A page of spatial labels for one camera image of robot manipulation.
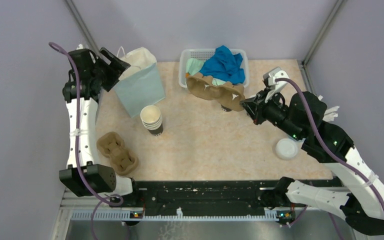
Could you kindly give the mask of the stack of white lids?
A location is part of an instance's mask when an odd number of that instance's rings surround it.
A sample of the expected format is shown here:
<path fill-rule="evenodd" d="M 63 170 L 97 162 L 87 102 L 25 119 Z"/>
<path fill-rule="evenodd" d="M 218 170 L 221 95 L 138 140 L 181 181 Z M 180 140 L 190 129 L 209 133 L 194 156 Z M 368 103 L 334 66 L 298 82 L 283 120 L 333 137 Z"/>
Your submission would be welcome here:
<path fill-rule="evenodd" d="M 276 143 L 274 151 L 279 158 L 290 160 L 297 156 L 299 148 L 294 140 L 282 138 Z"/>

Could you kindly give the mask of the stack of paper cups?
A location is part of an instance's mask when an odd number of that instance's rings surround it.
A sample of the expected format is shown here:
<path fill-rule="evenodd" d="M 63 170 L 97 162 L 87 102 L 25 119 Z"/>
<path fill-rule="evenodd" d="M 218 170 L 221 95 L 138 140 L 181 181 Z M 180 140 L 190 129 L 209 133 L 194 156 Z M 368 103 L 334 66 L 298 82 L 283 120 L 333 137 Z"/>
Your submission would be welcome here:
<path fill-rule="evenodd" d="M 159 136 L 164 131 L 163 118 L 160 109 L 155 105 L 148 105 L 140 112 L 143 126 L 153 136 Z"/>

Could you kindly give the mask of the brown cardboard cup carrier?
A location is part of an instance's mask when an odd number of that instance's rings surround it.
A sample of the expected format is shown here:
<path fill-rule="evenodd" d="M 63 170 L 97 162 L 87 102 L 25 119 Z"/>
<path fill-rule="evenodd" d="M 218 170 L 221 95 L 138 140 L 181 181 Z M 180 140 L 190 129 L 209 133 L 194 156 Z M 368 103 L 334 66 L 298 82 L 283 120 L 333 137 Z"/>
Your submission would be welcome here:
<path fill-rule="evenodd" d="M 114 131 L 100 137 L 96 146 L 99 152 L 109 159 L 110 166 L 119 176 L 128 175 L 139 165 L 136 154 L 126 147 L 125 141 Z"/>

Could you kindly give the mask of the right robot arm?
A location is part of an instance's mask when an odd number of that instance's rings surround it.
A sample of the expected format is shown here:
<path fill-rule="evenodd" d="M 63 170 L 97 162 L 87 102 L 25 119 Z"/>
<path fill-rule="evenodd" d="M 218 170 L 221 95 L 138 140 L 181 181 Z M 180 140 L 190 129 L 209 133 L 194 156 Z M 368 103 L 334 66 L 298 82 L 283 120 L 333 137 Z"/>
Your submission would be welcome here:
<path fill-rule="evenodd" d="M 294 140 L 302 141 L 301 149 L 333 172 L 347 191 L 330 191 L 282 177 L 265 206 L 316 207 L 345 220 L 362 234 L 384 235 L 384 184 L 362 160 L 348 134 L 324 121 L 327 105 L 308 91 L 294 94 L 289 104 L 284 103 L 280 93 L 266 100 L 267 93 L 265 89 L 240 102 L 253 123 L 268 121 Z"/>

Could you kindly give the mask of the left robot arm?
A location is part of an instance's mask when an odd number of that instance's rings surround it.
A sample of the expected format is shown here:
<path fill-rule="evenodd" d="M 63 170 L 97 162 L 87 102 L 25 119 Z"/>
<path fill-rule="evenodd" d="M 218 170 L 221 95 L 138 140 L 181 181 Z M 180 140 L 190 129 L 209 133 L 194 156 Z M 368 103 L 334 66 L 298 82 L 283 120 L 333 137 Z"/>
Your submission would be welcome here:
<path fill-rule="evenodd" d="M 101 193 L 119 195 L 129 207 L 140 202 L 140 193 L 129 177 L 121 177 L 115 170 L 100 163 L 96 119 L 100 95 L 110 91 L 130 64 L 102 47 L 100 55 L 79 45 L 66 52 L 71 69 L 62 95 L 69 117 L 69 154 L 66 167 L 59 171 L 59 180 L 77 197 Z"/>

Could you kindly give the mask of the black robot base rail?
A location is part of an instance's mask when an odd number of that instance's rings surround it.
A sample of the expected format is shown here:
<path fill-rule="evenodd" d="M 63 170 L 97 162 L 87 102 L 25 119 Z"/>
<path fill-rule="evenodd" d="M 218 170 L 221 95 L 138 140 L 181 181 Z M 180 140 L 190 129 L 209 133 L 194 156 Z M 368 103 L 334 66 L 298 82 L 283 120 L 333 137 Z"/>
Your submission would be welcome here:
<path fill-rule="evenodd" d="M 278 181 L 135 181 L 125 196 L 108 193 L 112 206 L 93 216 L 146 221 L 278 221 L 296 218 L 303 201 L 286 197 L 291 178 Z"/>

